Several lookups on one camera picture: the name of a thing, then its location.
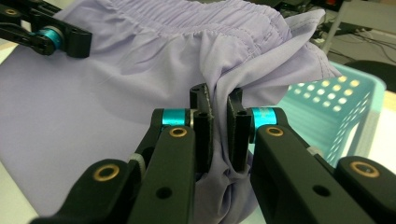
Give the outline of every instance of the laundry basket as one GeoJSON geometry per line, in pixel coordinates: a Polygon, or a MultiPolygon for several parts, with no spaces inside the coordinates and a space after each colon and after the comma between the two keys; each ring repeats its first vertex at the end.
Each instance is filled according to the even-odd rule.
{"type": "Polygon", "coordinates": [[[342,77],[292,85],[277,106],[290,126],[335,166],[343,156],[368,156],[386,87],[378,77],[332,65],[342,77]]]}

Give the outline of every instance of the gathered fabric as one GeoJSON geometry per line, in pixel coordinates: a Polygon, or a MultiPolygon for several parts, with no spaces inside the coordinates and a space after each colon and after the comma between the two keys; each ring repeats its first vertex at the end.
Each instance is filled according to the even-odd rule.
{"type": "Polygon", "coordinates": [[[77,0],[56,18],[92,32],[89,58],[17,47],[0,65],[0,160],[38,214],[52,215],[91,164],[128,160],[155,108],[187,108],[190,88],[206,83],[214,154],[193,219],[240,222],[257,201],[251,156],[244,173],[228,158],[227,96],[242,88],[245,107],[276,105],[290,84],[339,76],[309,43],[323,15],[284,19],[242,0],[77,0]]]}

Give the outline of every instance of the desk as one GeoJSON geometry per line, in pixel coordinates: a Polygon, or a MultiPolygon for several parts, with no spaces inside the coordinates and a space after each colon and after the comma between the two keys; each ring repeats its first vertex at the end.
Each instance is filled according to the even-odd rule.
{"type": "MultiPolygon", "coordinates": [[[[14,49],[15,44],[0,42],[0,63],[14,49]]],[[[386,92],[384,107],[381,112],[375,140],[369,158],[378,161],[396,173],[396,94],[386,92]]],[[[5,167],[0,163],[0,223],[26,224],[37,214],[23,196],[18,186],[9,176],[5,167]]],[[[244,224],[262,223],[262,214],[257,209],[244,224]]]]}

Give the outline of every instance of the purple cloth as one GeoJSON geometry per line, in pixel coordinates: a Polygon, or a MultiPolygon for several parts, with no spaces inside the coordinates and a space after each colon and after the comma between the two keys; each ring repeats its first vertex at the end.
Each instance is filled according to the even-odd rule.
{"type": "Polygon", "coordinates": [[[190,87],[205,82],[214,155],[196,183],[194,221],[239,222],[257,202],[249,169],[228,160],[226,97],[242,88],[245,107],[275,105],[289,84],[337,76],[308,43],[323,14],[284,20],[240,0],[77,0],[56,17],[93,33],[89,58],[18,47],[0,66],[0,159],[36,211],[52,215],[88,166],[128,159],[154,108],[188,107],[190,87]]]}

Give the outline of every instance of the black object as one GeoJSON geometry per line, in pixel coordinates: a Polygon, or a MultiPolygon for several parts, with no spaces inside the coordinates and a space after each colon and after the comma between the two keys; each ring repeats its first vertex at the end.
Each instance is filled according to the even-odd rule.
{"type": "Polygon", "coordinates": [[[92,34],[52,16],[59,8],[43,0],[2,0],[0,2],[0,38],[51,55],[56,49],[74,58],[90,56],[92,34]],[[32,32],[21,27],[31,24],[32,32]]]}
{"type": "Polygon", "coordinates": [[[381,78],[387,84],[388,91],[396,92],[396,65],[365,60],[345,65],[381,78]]]}
{"type": "MultiPolygon", "coordinates": [[[[37,218],[32,224],[192,223],[198,176],[194,165],[202,162],[208,171],[208,160],[202,158],[212,157],[209,147],[194,152],[196,139],[206,139],[202,145],[206,146],[213,135],[212,130],[194,131],[200,122],[208,122],[200,127],[213,125],[209,99],[203,84],[191,88],[195,109],[172,113],[155,109],[151,125],[128,163],[104,160],[92,165],[58,213],[37,218]],[[172,125],[169,114],[174,114],[170,120],[182,125],[172,125]]],[[[246,162],[247,141],[255,139],[251,184],[268,224],[396,222],[396,176],[392,172],[361,157],[343,158],[334,169],[318,154],[307,151],[309,145],[289,126],[281,108],[265,110],[276,116],[276,122],[253,132],[256,126],[252,123],[262,123],[255,122],[262,117],[256,117],[255,108],[243,108],[241,100],[241,90],[233,91],[228,100],[230,155],[234,169],[244,171],[246,165],[241,164],[246,162]],[[239,135],[238,128],[250,136],[239,135]]]]}

